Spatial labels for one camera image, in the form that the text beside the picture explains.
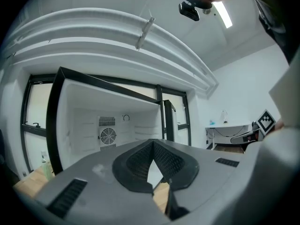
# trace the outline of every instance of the window frame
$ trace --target window frame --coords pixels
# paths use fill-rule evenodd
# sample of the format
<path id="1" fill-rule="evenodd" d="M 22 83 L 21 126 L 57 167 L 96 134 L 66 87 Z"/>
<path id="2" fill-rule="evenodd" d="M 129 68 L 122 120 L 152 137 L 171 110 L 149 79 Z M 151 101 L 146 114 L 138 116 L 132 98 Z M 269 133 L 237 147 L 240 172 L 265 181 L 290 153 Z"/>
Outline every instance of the window frame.
<path id="1" fill-rule="evenodd" d="M 125 78 L 110 77 L 110 76 L 103 76 L 103 75 L 93 75 L 93 74 L 87 74 L 87 75 L 93 76 L 95 78 L 98 78 L 98 79 L 101 79 L 101 80 L 104 80 L 104 81 L 110 82 L 110 83 L 122 83 L 122 84 L 126 84 L 126 85 L 133 85 L 133 86 L 155 89 L 156 90 L 156 100 L 157 100 L 158 104 L 163 103 L 163 93 L 182 97 L 182 101 L 185 106 L 185 115 L 186 115 L 187 123 L 178 125 L 178 130 L 185 129 L 185 128 L 188 129 L 188 145 L 191 146 L 191 128 L 190 128 L 190 119 L 189 119 L 189 111 L 188 111 L 188 99 L 187 99 L 186 92 L 162 87 L 161 85 L 158 85 L 158 84 L 154 85 L 154 84 L 150 84 L 150 83 L 146 83 L 146 82 L 140 82 L 140 81 L 125 79 Z M 21 108 L 20 132 L 21 132 L 21 144 L 22 144 L 23 156 L 24 156 L 25 163 L 26 163 L 29 173 L 33 172 L 33 170 L 30 167 L 29 159 L 28 159 L 28 155 L 27 155 L 26 143 L 25 143 L 25 132 L 46 137 L 46 129 L 45 128 L 37 128 L 37 127 L 26 124 L 27 109 L 28 109 L 31 88 L 33 85 L 53 83 L 55 76 L 56 76 L 56 74 L 31 75 L 29 77 L 29 80 L 28 80 L 26 88 L 25 88 L 23 101 L 22 101 L 22 108 Z M 160 106 L 160 109 L 161 109 L 161 114 L 162 114 L 162 124 L 164 124 L 163 106 Z M 163 127 L 162 130 L 163 130 L 162 135 L 163 135 L 163 139 L 164 139 L 165 133 L 166 133 L 166 128 Z"/>

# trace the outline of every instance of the table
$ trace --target table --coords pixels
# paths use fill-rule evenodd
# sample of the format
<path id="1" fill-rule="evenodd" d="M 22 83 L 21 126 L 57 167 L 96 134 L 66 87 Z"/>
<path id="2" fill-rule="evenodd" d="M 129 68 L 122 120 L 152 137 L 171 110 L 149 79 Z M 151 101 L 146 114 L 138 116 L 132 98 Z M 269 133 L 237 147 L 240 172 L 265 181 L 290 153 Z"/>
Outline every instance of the table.
<path id="1" fill-rule="evenodd" d="M 215 128 L 234 128 L 234 127 L 243 127 L 243 126 L 249 126 L 252 122 L 249 120 L 245 121 L 229 121 L 228 123 L 221 123 L 217 122 L 213 125 L 207 125 L 205 127 L 206 132 L 208 132 L 208 129 L 212 129 L 212 148 L 211 150 L 214 150 L 216 147 L 215 144 Z"/>

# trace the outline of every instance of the black frame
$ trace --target black frame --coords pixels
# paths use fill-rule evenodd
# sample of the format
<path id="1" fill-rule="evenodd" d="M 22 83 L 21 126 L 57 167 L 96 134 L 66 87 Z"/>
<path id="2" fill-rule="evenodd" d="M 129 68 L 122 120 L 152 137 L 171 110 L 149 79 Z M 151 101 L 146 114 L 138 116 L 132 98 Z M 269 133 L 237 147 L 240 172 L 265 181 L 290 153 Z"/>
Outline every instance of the black frame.
<path id="1" fill-rule="evenodd" d="M 29 172 L 32 172 L 33 170 L 31 170 L 30 164 L 29 164 L 29 159 L 28 159 L 26 145 L 25 145 L 24 132 L 29 132 L 29 133 L 33 133 L 33 134 L 36 134 L 39 136 L 46 137 L 46 129 L 37 128 L 37 127 L 26 124 L 27 108 L 28 108 L 28 101 L 29 101 L 29 96 L 30 96 L 30 92 L 31 92 L 31 87 L 32 87 L 32 85 L 35 85 L 35 84 L 53 83 L 56 75 L 57 74 L 31 75 L 28 80 L 25 92 L 24 92 L 22 109 L 21 109 L 21 123 L 20 123 L 21 129 L 20 130 L 21 130 L 22 151 L 23 151 L 25 163 L 26 163 L 26 166 L 27 166 Z M 185 128 L 188 129 L 188 145 L 191 146 L 191 129 L 190 129 L 190 122 L 189 122 L 190 119 L 189 119 L 188 99 L 187 99 L 186 92 L 162 87 L 160 85 L 154 85 L 154 84 L 150 84 L 150 83 L 146 83 L 146 82 L 139 82 L 139 81 L 124 79 L 124 78 L 102 76 L 102 75 L 87 75 L 87 76 L 95 77 L 100 80 L 103 80 L 104 82 L 106 81 L 109 83 L 122 83 L 122 84 L 127 84 L 127 85 L 155 89 L 156 90 L 156 98 L 157 98 L 156 103 L 160 104 L 160 109 L 161 109 L 161 114 L 162 114 L 161 120 L 162 120 L 162 124 L 163 124 L 163 126 L 162 126 L 162 138 L 163 139 L 165 138 L 166 128 L 164 127 L 165 122 L 164 122 L 164 111 L 163 111 L 164 108 L 162 106 L 162 104 L 163 104 L 162 94 L 166 93 L 166 94 L 171 94 L 171 95 L 182 97 L 182 101 L 185 106 L 185 114 L 186 114 L 187 123 L 178 125 L 178 130 L 185 129 Z"/>
<path id="2" fill-rule="evenodd" d="M 185 114 L 186 114 L 186 121 L 187 121 L 187 123 L 186 124 L 180 124 L 180 125 L 178 125 L 178 130 L 182 130 L 182 129 L 187 128 L 188 145 L 192 146 L 192 141 L 191 141 L 191 125 L 190 125 L 190 119 L 189 119 L 187 93 L 186 92 L 182 92 L 182 91 L 178 91 L 178 90 L 175 90 L 175 89 L 165 88 L 165 87 L 160 87 L 159 86 L 159 88 L 157 88 L 157 98 L 158 98 L 158 94 L 161 94 L 161 99 L 163 99 L 163 96 L 162 96 L 163 93 L 182 97 L 182 102 L 183 102 L 184 107 L 185 107 Z"/>
<path id="3" fill-rule="evenodd" d="M 89 84 L 92 86 L 108 89 L 111 91 L 115 91 L 118 93 L 122 93 L 134 98 L 139 98 L 148 102 L 157 103 L 158 101 L 156 99 L 153 99 L 151 97 L 145 96 L 143 94 L 140 94 L 138 92 L 123 88 L 121 86 L 112 84 L 110 82 L 101 80 L 99 78 L 96 78 L 91 75 L 86 75 L 80 72 L 73 71 L 68 68 L 60 67 L 56 77 L 55 82 L 53 83 L 50 96 L 49 96 L 49 103 L 47 108 L 47 117 L 46 117 L 46 138 L 47 138 L 47 147 L 48 147 L 48 153 L 49 158 L 51 160 L 51 165 L 53 168 L 53 171 L 55 174 L 58 174 L 63 171 L 59 151 L 58 151 L 58 145 L 56 140 L 56 118 L 57 118 L 57 109 L 60 99 L 60 93 L 63 86 L 63 83 L 65 79 Z"/>
<path id="4" fill-rule="evenodd" d="M 169 141 L 174 142 L 174 129 L 173 129 L 174 121 L 173 121 L 172 110 L 176 111 L 176 109 L 174 108 L 174 106 L 169 100 L 164 101 L 164 104 L 165 104 L 165 125 L 167 128 L 172 128 L 166 131 L 167 138 Z"/>
<path id="5" fill-rule="evenodd" d="M 46 137 L 46 129 L 45 128 L 34 127 L 34 126 L 26 124 L 27 109 L 28 109 L 28 102 L 29 102 L 31 88 L 33 85 L 36 85 L 36 84 L 53 83 L 54 76 L 55 75 L 31 75 L 28 80 L 28 83 L 26 85 L 26 88 L 25 88 L 23 101 L 22 101 L 22 108 L 21 108 L 20 133 L 21 133 L 21 145 L 22 145 L 23 156 L 24 156 L 26 167 L 27 167 L 29 173 L 33 172 L 33 170 L 31 169 L 30 164 L 29 164 L 24 132 L 29 132 L 32 134 Z"/>

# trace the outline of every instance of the window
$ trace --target window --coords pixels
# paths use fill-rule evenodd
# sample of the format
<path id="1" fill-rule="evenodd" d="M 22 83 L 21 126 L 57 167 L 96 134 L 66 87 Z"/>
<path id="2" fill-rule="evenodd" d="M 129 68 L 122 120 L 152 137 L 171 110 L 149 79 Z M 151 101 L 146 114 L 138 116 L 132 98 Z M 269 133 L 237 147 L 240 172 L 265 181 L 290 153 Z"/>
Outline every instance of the window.
<path id="1" fill-rule="evenodd" d="M 163 93 L 163 100 L 169 100 L 175 107 L 178 125 L 186 124 L 187 119 L 182 97 Z"/>
<path id="2" fill-rule="evenodd" d="M 52 83 L 32 85 L 27 105 L 26 124 L 46 128 L 46 114 Z"/>
<path id="3" fill-rule="evenodd" d="M 150 98 L 170 100 L 176 108 L 178 142 L 190 146 L 188 103 L 185 92 L 163 88 L 160 85 L 121 78 L 91 75 L 138 92 Z M 21 142 L 29 172 L 41 166 L 42 153 L 49 160 L 46 142 L 46 114 L 48 100 L 55 75 L 32 75 L 28 81 L 21 110 Z"/>

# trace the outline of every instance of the fluorescent light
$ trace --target fluorescent light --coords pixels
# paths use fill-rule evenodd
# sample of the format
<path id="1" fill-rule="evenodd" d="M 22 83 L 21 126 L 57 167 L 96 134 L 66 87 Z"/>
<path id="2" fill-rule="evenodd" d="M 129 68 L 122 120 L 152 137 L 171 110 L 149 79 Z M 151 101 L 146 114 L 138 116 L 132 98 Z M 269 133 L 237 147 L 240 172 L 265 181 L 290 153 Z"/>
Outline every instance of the fluorescent light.
<path id="1" fill-rule="evenodd" d="M 230 28 L 233 23 L 231 22 L 231 19 L 228 15 L 228 12 L 222 2 L 213 2 L 213 5 L 215 5 L 217 11 L 219 12 L 226 28 Z"/>

